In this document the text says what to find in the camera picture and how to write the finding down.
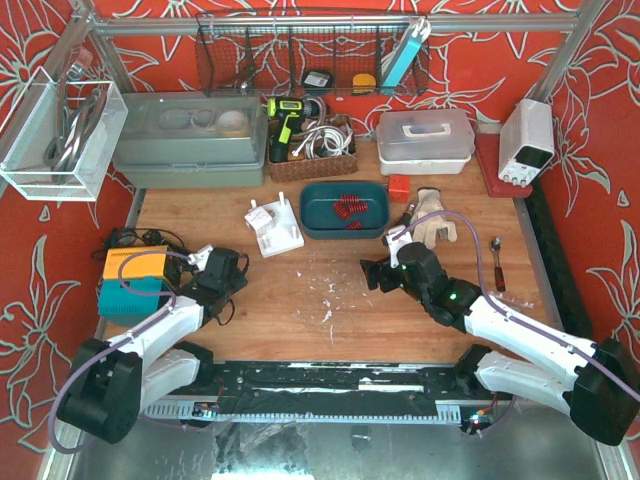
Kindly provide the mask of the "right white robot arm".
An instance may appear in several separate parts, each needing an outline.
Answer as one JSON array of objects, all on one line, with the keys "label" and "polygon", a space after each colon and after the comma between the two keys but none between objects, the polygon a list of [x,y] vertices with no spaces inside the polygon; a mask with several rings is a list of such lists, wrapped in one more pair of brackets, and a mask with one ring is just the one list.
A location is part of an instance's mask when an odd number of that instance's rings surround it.
[{"label": "right white robot arm", "polygon": [[535,321],[447,275],[436,254],[413,242],[360,263],[371,290],[401,289],[437,323],[511,351],[484,345],[458,361],[467,389],[481,386],[551,407],[592,439],[619,445],[639,413],[639,372],[616,339],[599,343]]}]

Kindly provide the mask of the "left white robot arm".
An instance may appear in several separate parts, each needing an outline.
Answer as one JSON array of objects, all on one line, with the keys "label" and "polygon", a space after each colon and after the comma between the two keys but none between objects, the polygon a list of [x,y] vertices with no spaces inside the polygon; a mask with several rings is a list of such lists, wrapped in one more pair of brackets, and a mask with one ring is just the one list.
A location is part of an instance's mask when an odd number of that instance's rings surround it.
[{"label": "left white robot arm", "polygon": [[57,439],[57,421],[115,444],[154,402],[212,381],[213,353],[185,338],[234,308],[233,295],[248,284],[249,257],[208,245],[180,258],[191,279],[161,292],[166,301],[156,312],[123,334],[80,346],[48,418],[49,441],[58,452],[73,450]]}]

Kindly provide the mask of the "small white cube box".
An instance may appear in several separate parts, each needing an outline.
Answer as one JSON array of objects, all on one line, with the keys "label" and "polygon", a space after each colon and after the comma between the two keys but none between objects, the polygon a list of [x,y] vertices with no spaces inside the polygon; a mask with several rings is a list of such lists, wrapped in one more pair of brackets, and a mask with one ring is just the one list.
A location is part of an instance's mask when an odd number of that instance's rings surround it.
[{"label": "small white cube box", "polygon": [[274,217],[264,207],[259,206],[251,209],[245,216],[245,223],[257,236],[264,235],[274,225]]}]

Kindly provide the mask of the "white peg base plate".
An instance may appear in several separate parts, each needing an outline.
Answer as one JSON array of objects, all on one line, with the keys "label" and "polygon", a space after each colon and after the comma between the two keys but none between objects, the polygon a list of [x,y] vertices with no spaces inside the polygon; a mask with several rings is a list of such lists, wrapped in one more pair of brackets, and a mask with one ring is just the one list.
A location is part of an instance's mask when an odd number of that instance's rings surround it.
[{"label": "white peg base plate", "polygon": [[255,234],[263,258],[280,255],[304,246],[304,237],[291,202],[282,191],[279,192],[276,201],[268,204],[258,205],[255,199],[251,199],[248,212],[259,206],[264,207],[274,217],[274,225],[268,232],[261,236]]}]

